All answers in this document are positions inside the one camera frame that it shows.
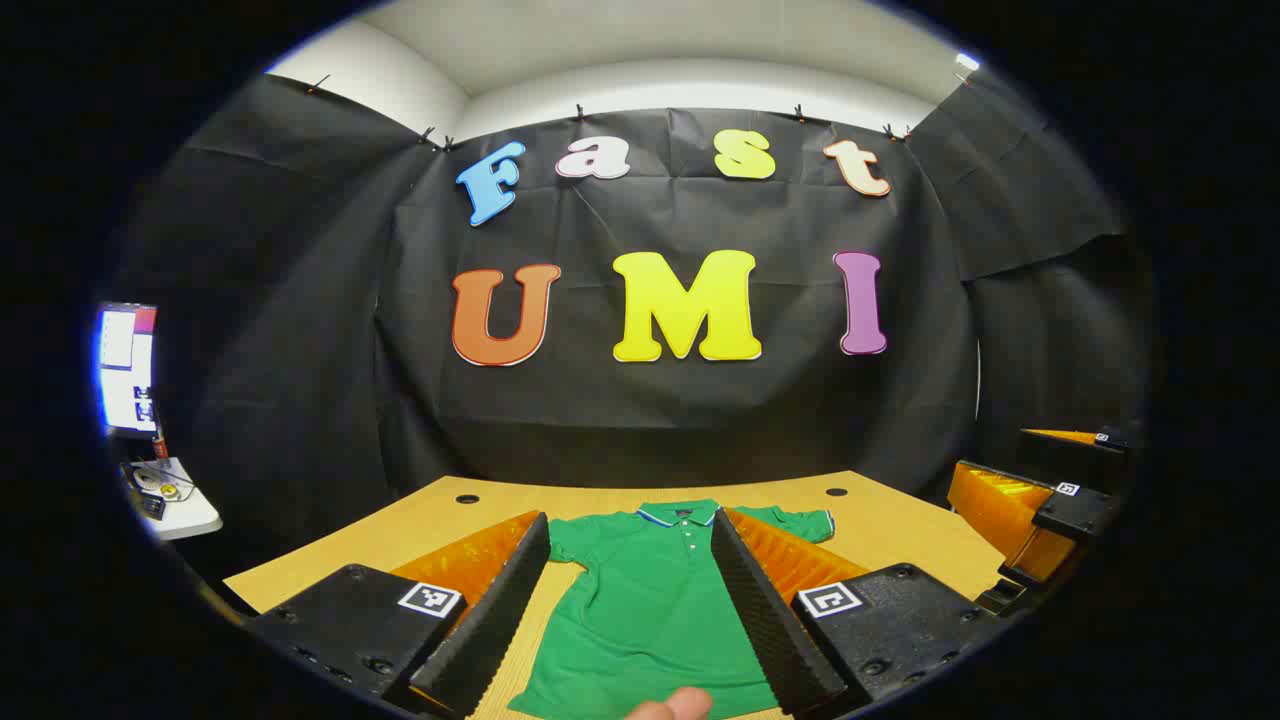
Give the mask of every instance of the wooden table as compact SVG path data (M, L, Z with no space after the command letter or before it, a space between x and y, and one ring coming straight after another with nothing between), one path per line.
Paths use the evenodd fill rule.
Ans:
M828 488L844 488L847 495L829 496ZM475 495L480 501L462 505L456 501L461 495ZM714 498L726 506L829 510L836 520L836 537L824 542L824 548L872 570L895 562L915 564L969 600L991 588L1000 577L996 569L1004 557L959 515L846 471L675 489L561 488L444 477L328 537L227 578L227 584L262 612L348 562L390 570L529 510L541 510L549 519L571 519L632 511L643 502L701 498ZM529 682L552 609L580 571L575 564L547 565L506 660L474 717L530 717L507 710L507 702ZM742 717L786 716L773 708Z

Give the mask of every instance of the polo shirt collar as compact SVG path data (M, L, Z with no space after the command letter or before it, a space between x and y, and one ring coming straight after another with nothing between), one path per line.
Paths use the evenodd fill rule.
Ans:
M676 512L677 510L691 510L692 512L689 515L680 515ZM664 528L678 525L681 520L689 520L705 527L710 525L712 520L716 519L717 510L719 510L719 503L714 500L691 500L689 502L645 502L640 506L640 510L636 510L636 515Z

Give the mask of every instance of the black backdrop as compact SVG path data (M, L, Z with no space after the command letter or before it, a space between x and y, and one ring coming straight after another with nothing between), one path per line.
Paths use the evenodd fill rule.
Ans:
M777 172L730 179L719 129L769 138ZM568 179L577 138L623 137L627 176ZM878 156L881 199L822 149ZM470 227L457 174L516 140L517 200ZM218 574L338 529L442 474L588 487L701 486L854 469L941 501L964 455L1000 464L1019 427L1130 416L1149 275L1062 140L979 72L905 141L745 110L641 110L443 151L353 102L260 77L138 193L119 300L160 306L170 450L223 512ZM754 361L612 357L616 256L658 251L687 286L751 252ZM837 251L879 258L884 352L847 356ZM453 351L452 278L554 263L547 340L512 368ZM978 347L982 413L975 415Z

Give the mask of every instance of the yellow letter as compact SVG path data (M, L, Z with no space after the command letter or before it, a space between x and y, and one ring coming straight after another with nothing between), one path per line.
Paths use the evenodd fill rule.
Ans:
M708 360L755 360L760 341L751 334L751 307L746 275L755 258L741 250L717 250L703 266L689 291L657 252L618 255L613 269L626 279L626 315L622 342L613 346L621 363L653 363L662 345L653 340L650 316L676 357L685 357L694 346L698 328L707 318L707 340L698 352Z
M731 178L767 178L773 174L773 156L765 152L769 141L763 135L742 129L722 129L712 138L721 154L716 167Z

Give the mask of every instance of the white ceiling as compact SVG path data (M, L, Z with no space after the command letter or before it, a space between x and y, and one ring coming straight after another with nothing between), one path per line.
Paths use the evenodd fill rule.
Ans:
M398 0L362 20L468 96L605 63L759 60L860 77L941 102L956 49L860 0Z

